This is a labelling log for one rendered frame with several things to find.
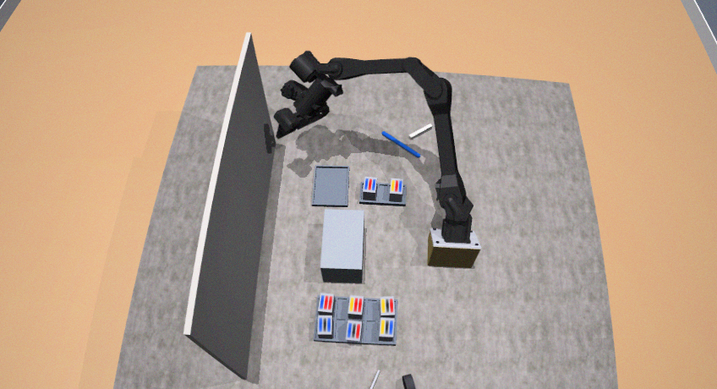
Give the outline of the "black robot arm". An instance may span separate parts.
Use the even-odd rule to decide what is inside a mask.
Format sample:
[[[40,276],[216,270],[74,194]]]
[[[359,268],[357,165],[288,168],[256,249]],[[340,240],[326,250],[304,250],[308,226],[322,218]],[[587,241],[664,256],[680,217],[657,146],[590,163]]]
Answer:
[[[311,51],[306,50],[292,61],[289,68],[303,83],[314,81],[307,88],[290,79],[280,89],[282,96],[292,99],[297,104],[302,98],[301,93],[306,90],[312,99],[322,103],[331,95],[342,95],[342,85],[337,84],[335,79],[351,79],[367,74],[409,73],[423,89],[425,100],[435,120],[441,164],[441,179],[435,183],[436,200],[446,211],[442,237],[445,243],[471,244],[472,217],[469,213],[473,204],[467,197],[463,180],[457,169],[451,119],[452,85],[447,79],[439,78],[418,58],[411,57],[376,60],[332,58],[329,63],[320,63]]]

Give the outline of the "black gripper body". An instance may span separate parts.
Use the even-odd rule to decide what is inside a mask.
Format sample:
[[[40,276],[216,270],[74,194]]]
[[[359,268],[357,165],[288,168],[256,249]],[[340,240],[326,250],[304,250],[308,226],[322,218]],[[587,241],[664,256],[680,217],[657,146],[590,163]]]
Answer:
[[[329,107],[326,102],[318,102],[311,98],[308,90],[301,93],[301,100],[297,104],[293,103],[296,112],[293,113],[288,108],[279,110],[274,115],[274,119],[280,124],[280,126],[287,132],[291,133],[300,126],[300,121],[306,119],[307,121],[311,118],[315,118],[320,114],[320,118],[323,118],[329,112]]]

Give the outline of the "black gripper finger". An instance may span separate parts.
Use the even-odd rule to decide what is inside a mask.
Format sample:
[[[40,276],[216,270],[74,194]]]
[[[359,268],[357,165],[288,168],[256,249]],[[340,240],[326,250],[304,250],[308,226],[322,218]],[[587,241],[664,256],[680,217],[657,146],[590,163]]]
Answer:
[[[291,134],[291,133],[287,133],[279,124],[278,130],[276,132],[276,138],[279,140],[280,138],[282,138],[288,134]]]
[[[317,117],[311,118],[311,119],[308,120],[308,121],[307,121],[306,119],[303,119],[303,120],[300,121],[300,126],[297,128],[297,130],[302,129],[302,128],[304,128],[304,127],[306,127],[306,126],[308,126],[308,125],[314,123],[315,121],[317,121],[317,120],[319,120],[319,119],[320,119],[320,114],[319,114]]]

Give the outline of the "dark grey wall panel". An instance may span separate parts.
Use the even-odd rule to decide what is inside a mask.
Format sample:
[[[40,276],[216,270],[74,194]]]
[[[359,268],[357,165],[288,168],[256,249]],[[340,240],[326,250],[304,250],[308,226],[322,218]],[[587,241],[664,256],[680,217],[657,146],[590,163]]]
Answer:
[[[251,32],[234,75],[183,334],[246,380],[275,135]]]

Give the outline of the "blue rod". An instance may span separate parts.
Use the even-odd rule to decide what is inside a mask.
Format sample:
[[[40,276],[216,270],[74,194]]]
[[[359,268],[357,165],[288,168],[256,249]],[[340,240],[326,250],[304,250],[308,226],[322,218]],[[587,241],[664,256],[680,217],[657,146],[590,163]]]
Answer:
[[[407,150],[407,151],[411,152],[412,154],[414,154],[416,157],[420,157],[420,154],[419,154],[418,152],[416,152],[415,150],[413,150],[413,149],[410,148],[409,146],[403,144],[400,140],[398,140],[398,139],[396,139],[395,137],[391,136],[391,135],[388,134],[386,131],[382,131],[382,134],[383,134],[385,137],[387,137],[388,139],[390,139],[390,140],[392,140],[393,142],[395,142],[396,144],[400,145],[400,146],[401,146],[402,148],[404,148],[405,150]]]

